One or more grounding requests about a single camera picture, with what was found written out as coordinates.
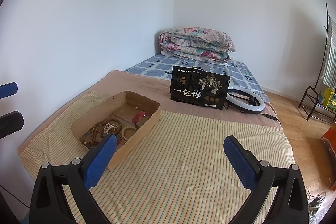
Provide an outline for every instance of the floral comforter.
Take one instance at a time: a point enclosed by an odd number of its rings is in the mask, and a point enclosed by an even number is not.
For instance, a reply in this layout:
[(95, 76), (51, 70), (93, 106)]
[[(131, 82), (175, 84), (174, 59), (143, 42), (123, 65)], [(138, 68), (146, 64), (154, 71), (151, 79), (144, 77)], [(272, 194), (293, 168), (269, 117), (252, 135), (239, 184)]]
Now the floral comforter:
[(161, 54), (211, 63), (230, 61), (229, 52), (236, 47), (229, 35), (199, 27), (174, 27), (159, 37)]

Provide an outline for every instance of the blue bed sheet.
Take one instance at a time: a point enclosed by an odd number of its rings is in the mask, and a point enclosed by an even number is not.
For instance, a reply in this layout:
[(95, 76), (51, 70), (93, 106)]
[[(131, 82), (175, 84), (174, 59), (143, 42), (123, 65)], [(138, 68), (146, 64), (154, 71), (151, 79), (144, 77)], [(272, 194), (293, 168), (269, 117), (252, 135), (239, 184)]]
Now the blue bed sheet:
[(208, 72), (229, 75), (231, 77), (231, 85), (249, 89), (259, 94), (265, 102), (269, 102), (267, 95), (263, 92), (262, 88), (258, 84), (257, 80), (253, 77), (248, 67), (239, 61), (231, 60), (228, 63), (219, 65), (158, 54), (141, 62), (140, 64), (135, 65), (134, 67), (127, 69), (126, 72), (136, 75), (145, 75), (171, 80), (171, 75), (167, 72), (172, 73), (173, 66), (184, 66), (189, 68), (194, 66), (200, 67)]

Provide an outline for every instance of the striped towel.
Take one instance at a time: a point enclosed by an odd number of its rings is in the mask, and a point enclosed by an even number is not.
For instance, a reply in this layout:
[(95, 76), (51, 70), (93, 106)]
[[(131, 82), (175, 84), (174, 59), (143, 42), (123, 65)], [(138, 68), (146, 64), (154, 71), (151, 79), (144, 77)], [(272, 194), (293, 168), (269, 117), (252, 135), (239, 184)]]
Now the striped towel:
[[(21, 162), (34, 179), (44, 161), (68, 164), (85, 155), (70, 127), (103, 100), (93, 92), (84, 95), (23, 150)], [(294, 163), (281, 128), (163, 111), (152, 131), (90, 191), (111, 223), (228, 223), (250, 193), (223, 152), (228, 135), (273, 166)], [(85, 223), (69, 187), (64, 191), (77, 223)], [(272, 189), (256, 223), (274, 195)]]

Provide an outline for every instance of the blue pad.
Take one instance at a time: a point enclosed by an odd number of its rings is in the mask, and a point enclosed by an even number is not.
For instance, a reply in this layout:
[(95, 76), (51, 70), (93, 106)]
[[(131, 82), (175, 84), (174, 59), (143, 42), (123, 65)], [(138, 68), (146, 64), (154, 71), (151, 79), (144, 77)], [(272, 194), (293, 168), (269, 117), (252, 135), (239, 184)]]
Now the blue pad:
[(117, 138), (112, 135), (85, 169), (84, 185), (86, 189), (95, 187), (117, 149)]
[(17, 93), (17, 84), (15, 82), (0, 86), (0, 99)]
[(244, 188), (253, 191), (257, 186), (254, 169), (229, 137), (225, 138), (223, 147), (225, 155), (229, 159)]

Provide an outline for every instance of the white wall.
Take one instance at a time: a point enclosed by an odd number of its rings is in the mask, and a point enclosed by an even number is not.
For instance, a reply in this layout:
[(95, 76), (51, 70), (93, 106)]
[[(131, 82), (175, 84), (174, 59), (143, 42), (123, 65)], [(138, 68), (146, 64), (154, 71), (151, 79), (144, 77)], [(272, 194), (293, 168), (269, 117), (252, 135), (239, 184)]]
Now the white wall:
[(301, 99), (323, 58), (325, 2), (336, 18), (335, 0), (175, 0), (173, 24), (227, 32), (260, 85)]
[[(33, 181), (17, 147), (59, 107), (111, 70), (155, 54), (154, 36), (172, 27), (174, 0), (4, 0), (0, 7), (0, 85), (16, 95), (0, 116), (18, 110), (23, 129), (0, 140), (0, 183), (27, 204)], [(1, 190), (14, 213), (24, 207)]]

